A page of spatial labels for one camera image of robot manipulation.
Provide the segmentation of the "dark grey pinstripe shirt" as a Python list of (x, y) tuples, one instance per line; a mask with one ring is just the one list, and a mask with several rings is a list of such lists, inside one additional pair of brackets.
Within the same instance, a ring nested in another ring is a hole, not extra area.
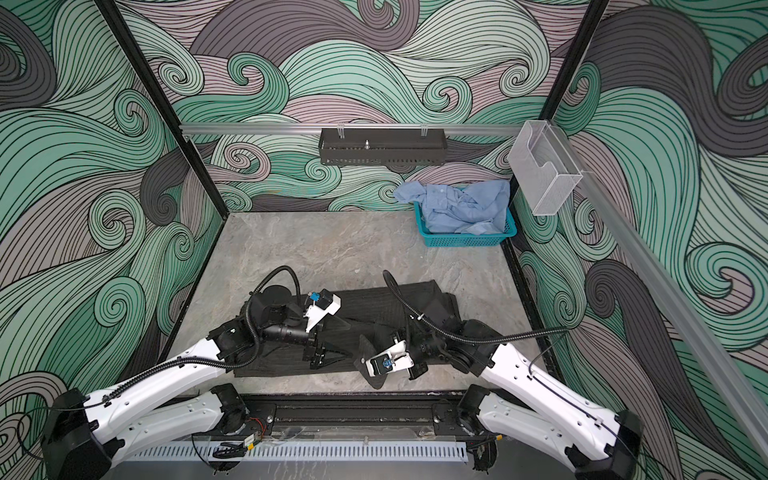
[(340, 293), (340, 320), (327, 319), (319, 339), (352, 354), (350, 359), (322, 369), (310, 369), (301, 345), (268, 341), (265, 352), (249, 366), (235, 371), (238, 378), (278, 378), (312, 374), (352, 372), (360, 366), (360, 339), (378, 350), (386, 336), (405, 331), (405, 307), (385, 287), (347, 290)]

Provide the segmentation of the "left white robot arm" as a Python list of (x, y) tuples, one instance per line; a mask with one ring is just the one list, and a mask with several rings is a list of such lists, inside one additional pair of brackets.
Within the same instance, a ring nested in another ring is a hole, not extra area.
[(42, 462), (51, 479), (100, 479), (113, 467), (150, 447), (197, 433), (236, 434), (248, 408), (231, 384), (221, 384), (187, 401), (177, 395), (225, 373), (244, 368), (266, 341), (298, 344), (313, 367), (325, 349), (317, 327), (342, 306), (326, 289), (303, 295), (299, 287), (272, 284), (282, 265), (250, 293), (241, 314), (168, 360), (125, 381), (84, 394), (73, 388), (48, 409), (40, 437)]

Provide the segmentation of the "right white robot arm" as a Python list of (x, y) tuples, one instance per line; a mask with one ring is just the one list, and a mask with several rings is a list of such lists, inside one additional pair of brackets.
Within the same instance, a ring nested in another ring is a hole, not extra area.
[(515, 347), (520, 335), (503, 336), (478, 320), (459, 321), (438, 300), (418, 309), (389, 271), (383, 278), (407, 319), (385, 350), (362, 358), (369, 376), (406, 370), (417, 378), (429, 359), (438, 358), (488, 384), (469, 387), (457, 408), (472, 434), (518, 440), (565, 465), (578, 479), (634, 476), (643, 432), (635, 413), (615, 412), (571, 390)]

